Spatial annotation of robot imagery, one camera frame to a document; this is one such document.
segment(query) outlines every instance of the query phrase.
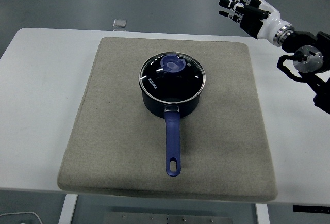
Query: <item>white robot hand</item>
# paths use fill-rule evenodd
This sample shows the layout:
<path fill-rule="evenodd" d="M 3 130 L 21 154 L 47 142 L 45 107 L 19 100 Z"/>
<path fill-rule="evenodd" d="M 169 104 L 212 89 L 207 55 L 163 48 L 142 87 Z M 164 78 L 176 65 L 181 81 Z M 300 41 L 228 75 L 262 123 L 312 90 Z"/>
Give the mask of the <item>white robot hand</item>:
<path fill-rule="evenodd" d="M 264 0 L 220 0 L 219 5 L 231 10 L 229 14 L 219 11 L 256 39 L 267 39 L 280 47 L 294 27 L 280 18 L 280 13 Z"/>

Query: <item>handle hole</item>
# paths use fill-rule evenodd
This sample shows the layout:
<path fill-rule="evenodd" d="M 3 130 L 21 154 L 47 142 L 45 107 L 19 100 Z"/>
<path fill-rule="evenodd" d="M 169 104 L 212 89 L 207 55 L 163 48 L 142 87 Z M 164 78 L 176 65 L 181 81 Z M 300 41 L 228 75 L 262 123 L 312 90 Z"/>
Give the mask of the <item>handle hole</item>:
<path fill-rule="evenodd" d="M 172 158 L 170 160 L 170 171 L 171 172 L 176 172 L 177 167 L 176 167 L 176 159 Z"/>

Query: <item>felt pad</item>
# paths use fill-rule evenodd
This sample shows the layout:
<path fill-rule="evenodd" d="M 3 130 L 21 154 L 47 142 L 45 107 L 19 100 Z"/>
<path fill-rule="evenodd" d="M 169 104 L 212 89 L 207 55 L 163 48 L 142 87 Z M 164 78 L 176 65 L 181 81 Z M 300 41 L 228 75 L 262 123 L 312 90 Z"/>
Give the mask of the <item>felt pad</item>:
<path fill-rule="evenodd" d="M 181 119 L 181 174 L 165 170 L 164 119 L 143 104 L 139 71 L 162 52 L 206 73 L 197 108 Z M 119 196 L 269 201 L 274 170 L 248 47 L 217 41 L 103 38 L 58 174 L 66 191 Z"/>

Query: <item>navy blue saucepan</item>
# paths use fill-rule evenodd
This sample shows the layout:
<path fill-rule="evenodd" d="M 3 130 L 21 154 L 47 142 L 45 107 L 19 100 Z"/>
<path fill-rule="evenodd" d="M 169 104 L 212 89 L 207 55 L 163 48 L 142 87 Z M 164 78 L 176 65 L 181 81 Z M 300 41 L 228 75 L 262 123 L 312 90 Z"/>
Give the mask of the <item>navy blue saucepan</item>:
<path fill-rule="evenodd" d="M 180 118 L 197 107 L 205 85 L 205 72 L 192 57 L 165 52 L 147 60 L 139 75 L 143 102 L 147 109 L 165 119 L 166 172 L 181 172 Z"/>

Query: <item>pot handle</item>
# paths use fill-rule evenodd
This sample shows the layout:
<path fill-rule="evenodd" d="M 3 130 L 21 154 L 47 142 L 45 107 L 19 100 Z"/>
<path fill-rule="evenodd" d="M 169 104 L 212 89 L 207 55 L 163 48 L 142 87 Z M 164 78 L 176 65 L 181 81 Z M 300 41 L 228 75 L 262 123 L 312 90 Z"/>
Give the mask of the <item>pot handle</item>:
<path fill-rule="evenodd" d="M 169 176 L 178 176 L 181 172 L 180 159 L 180 112 L 165 108 L 166 124 L 166 172 Z"/>

